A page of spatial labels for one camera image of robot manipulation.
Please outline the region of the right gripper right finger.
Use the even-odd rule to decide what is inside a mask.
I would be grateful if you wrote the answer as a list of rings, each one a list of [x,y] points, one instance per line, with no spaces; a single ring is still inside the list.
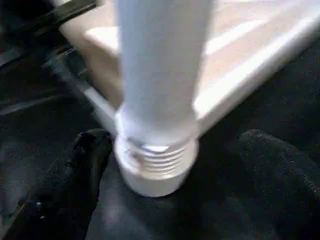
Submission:
[[[320,238],[320,167],[295,146],[252,129],[237,140],[264,213],[283,240]]]

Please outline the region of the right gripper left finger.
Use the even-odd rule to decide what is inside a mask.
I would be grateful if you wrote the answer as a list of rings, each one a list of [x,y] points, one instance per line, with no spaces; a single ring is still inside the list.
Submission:
[[[112,152],[102,128],[79,133],[68,158],[53,162],[5,231],[5,240],[84,240]]]

